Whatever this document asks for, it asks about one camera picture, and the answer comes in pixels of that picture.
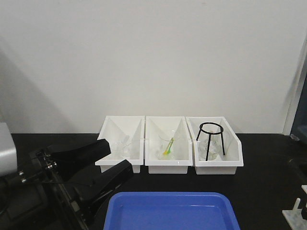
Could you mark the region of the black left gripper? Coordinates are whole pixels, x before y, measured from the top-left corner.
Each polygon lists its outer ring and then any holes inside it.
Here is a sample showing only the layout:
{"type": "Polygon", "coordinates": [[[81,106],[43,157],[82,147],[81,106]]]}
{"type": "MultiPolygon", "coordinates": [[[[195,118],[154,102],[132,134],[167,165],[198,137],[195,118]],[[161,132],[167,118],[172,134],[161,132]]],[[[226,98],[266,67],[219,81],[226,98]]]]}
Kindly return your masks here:
{"type": "Polygon", "coordinates": [[[87,230],[101,206],[133,177],[128,160],[100,173],[90,185],[72,182],[80,170],[111,153],[109,142],[99,139],[86,145],[51,145],[30,153],[31,159],[18,171],[16,187],[39,188],[49,198],[56,214],[69,228],[87,230]]]}

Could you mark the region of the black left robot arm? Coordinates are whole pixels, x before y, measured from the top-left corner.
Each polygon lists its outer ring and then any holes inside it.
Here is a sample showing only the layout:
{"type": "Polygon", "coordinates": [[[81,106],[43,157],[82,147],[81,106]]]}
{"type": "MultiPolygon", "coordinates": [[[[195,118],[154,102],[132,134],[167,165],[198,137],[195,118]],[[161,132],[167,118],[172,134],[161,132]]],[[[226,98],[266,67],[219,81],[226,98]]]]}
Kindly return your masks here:
{"type": "Polygon", "coordinates": [[[78,172],[111,153],[107,140],[86,145],[51,145],[31,152],[30,160],[0,179],[0,227],[38,229],[54,217],[68,230],[87,230],[101,206],[133,176],[120,160],[105,172],[73,181],[78,172]]]}

